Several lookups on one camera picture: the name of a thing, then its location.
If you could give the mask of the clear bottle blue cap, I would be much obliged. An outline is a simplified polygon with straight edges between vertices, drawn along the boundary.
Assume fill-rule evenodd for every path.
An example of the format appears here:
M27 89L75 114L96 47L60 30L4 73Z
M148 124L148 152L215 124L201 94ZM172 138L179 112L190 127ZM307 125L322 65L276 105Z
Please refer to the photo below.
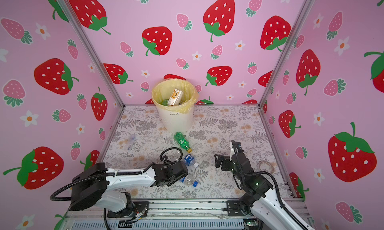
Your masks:
M193 187L193 188L196 188L198 186L198 184L199 184L199 182L195 178L192 178L190 176L186 176L184 178L181 178L180 182L183 183L186 186L190 186L190 187Z

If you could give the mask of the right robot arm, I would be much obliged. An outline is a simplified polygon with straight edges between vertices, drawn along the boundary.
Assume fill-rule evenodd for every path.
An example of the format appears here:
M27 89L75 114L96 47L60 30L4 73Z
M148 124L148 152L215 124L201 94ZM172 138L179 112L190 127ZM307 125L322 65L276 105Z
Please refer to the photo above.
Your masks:
M237 206L227 207L227 212L255 216L260 230L264 225L271 230L312 230L313 227L282 199L274 176L265 171L254 171L240 142L232 140L230 146L229 156L214 155L215 165L223 172L231 172L237 187L245 194Z

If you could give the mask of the green bottle yellow cap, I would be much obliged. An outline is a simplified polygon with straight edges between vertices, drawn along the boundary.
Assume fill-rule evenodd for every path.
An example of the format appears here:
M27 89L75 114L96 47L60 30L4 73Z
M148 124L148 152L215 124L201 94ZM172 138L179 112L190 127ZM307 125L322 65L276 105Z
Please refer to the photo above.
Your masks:
M169 106L169 105L168 105L168 102L169 102L169 100L168 100L168 99L165 99L165 100L162 101L161 105L163 105L163 106Z

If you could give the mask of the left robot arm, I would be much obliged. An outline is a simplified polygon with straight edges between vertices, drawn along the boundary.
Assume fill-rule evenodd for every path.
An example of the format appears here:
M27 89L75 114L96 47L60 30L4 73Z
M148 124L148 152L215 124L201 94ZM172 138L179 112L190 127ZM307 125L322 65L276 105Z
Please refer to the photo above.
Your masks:
M52 193L50 199L53 202L69 201L71 211L98 207L118 217L131 216L135 213L132 196L128 192L118 192L119 188L170 187L188 175L181 158L172 162L161 155L160 159L160 164L151 163L137 170L108 169L105 163L97 163Z

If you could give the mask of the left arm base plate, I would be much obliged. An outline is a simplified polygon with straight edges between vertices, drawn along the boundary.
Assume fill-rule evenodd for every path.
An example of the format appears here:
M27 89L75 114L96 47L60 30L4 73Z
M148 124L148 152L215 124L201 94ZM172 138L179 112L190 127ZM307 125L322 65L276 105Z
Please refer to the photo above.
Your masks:
M139 202L132 202L128 205L127 208L124 210L114 213L112 211L108 211L107 217L108 218L133 218L136 215L139 215L139 218L146 218L149 210L150 202L148 201L139 201Z

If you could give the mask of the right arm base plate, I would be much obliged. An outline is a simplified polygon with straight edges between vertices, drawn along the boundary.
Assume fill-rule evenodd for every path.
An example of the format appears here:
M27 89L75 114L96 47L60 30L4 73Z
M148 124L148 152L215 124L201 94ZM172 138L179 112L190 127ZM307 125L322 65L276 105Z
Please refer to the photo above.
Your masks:
M232 200L226 202L224 212L227 212L230 217L251 217L253 214L248 206L244 202L239 200Z

